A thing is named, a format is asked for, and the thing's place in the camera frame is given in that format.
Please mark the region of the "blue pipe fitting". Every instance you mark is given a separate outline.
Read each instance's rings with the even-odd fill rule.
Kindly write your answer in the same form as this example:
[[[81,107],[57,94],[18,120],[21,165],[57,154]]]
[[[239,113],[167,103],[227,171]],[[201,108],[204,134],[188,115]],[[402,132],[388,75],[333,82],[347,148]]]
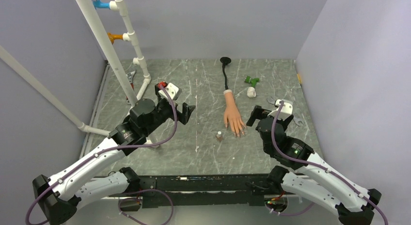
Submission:
[[[95,9],[110,9],[110,3],[101,0],[91,0]]]

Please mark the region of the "mannequin practice hand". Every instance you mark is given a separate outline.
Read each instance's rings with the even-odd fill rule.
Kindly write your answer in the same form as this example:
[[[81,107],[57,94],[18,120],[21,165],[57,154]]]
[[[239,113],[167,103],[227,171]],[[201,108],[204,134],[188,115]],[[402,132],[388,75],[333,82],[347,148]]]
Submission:
[[[232,90],[227,89],[223,92],[224,98],[225,98],[225,104],[226,108],[224,111],[224,124],[225,127],[232,130],[233,134],[236,137],[240,137],[241,135],[244,135],[244,129],[245,129],[245,124],[242,120],[241,114],[237,108],[234,94]]]

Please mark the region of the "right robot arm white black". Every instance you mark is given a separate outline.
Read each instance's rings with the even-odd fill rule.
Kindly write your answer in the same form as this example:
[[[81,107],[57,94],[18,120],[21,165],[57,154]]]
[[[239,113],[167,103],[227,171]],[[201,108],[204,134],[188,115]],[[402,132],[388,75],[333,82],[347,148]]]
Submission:
[[[274,111],[255,106],[246,125],[256,120],[263,150],[280,165],[267,177],[272,193],[297,194],[325,208],[343,225],[369,225],[381,199],[376,189],[366,189],[341,175],[304,141],[286,134],[292,111],[280,101]]]

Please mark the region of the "orange pipe fitting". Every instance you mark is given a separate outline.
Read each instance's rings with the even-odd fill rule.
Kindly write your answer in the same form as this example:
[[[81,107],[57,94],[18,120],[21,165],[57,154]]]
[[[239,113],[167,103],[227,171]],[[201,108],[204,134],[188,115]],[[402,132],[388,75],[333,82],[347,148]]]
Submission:
[[[107,35],[108,35],[108,38],[109,38],[112,45],[114,44],[114,42],[116,40],[123,40],[123,35],[122,34],[112,34],[112,33],[108,32]]]

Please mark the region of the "glitter nail polish bottle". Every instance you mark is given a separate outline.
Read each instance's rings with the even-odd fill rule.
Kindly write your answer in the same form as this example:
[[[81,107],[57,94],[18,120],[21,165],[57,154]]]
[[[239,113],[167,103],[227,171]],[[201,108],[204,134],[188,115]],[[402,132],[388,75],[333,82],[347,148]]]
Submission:
[[[216,138],[216,140],[217,140],[218,142],[222,142],[222,140],[223,140],[222,132],[221,132],[221,131],[218,131],[217,134],[216,134],[216,136],[215,136],[215,138]]]

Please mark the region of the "black flexible stand with base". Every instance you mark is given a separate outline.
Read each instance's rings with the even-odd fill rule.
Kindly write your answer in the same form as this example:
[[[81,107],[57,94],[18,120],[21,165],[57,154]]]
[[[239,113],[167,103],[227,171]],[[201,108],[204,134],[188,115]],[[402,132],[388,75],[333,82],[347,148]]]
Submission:
[[[223,76],[224,76],[224,88],[225,88],[225,90],[229,89],[229,87],[228,87],[228,77],[227,77],[225,69],[231,63],[231,61],[232,60],[229,57],[226,57],[226,56],[223,56],[223,57],[220,58],[220,62],[222,64],[222,66],[221,66],[222,67],[222,73],[223,73]]]

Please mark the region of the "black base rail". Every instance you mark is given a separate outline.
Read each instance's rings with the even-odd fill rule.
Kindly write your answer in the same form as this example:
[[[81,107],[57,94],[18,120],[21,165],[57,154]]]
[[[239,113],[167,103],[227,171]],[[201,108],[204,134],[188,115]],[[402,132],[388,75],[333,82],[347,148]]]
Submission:
[[[130,167],[119,170],[131,179],[118,197],[126,211],[174,206],[263,206],[278,201],[284,191],[268,181],[268,174],[139,176]]]

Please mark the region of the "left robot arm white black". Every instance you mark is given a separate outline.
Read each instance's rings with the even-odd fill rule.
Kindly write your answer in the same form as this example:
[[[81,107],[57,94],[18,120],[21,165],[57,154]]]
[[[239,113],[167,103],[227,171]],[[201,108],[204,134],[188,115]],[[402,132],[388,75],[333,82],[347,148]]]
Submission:
[[[156,146],[149,136],[167,120],[175,124],[189,121],[195,106],[183,103],[182,111],[178,111],[177,86],[160,82],[155,93],[157,101],[138,100],[123,122],[90,153],[57,174],[39,175],[33,180],[34,205],[41,208],[46,223],[61,225],[96,200],[111,195],[132,196],[142,191],[139,176],[129,167],[101,179],[95,176],[139,148]]]

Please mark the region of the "white PVC pipe frame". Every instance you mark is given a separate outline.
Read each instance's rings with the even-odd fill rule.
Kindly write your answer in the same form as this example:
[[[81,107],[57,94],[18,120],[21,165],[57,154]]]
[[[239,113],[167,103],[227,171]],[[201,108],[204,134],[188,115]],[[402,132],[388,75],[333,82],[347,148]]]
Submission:
[[[75,0],[0,0],[0,44],[77,118],[88,122],[105,60]],[[0,146],[65,149],[85,133],[7,63],[0,64]]]

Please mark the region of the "white pipe fitting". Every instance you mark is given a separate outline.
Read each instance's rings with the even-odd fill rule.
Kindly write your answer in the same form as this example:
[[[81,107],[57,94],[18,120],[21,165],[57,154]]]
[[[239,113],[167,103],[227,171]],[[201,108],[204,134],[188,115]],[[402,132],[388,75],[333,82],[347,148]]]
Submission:
[[[255,88],[254,87],[248,87],[248,89],[247,89],[247,97],[248,98],[254,98],[254,97],[256,97],[256,90],[255,90]]]

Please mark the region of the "green pipe fitting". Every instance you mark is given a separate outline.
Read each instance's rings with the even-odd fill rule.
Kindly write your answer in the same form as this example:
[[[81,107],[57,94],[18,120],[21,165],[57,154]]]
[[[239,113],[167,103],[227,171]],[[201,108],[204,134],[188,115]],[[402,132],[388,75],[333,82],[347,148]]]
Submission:
[[[251,76],[246,76],[244,80],[244,82],[249,84],[252,88],[255,88],[259,81],[259,78],[252,78]]]

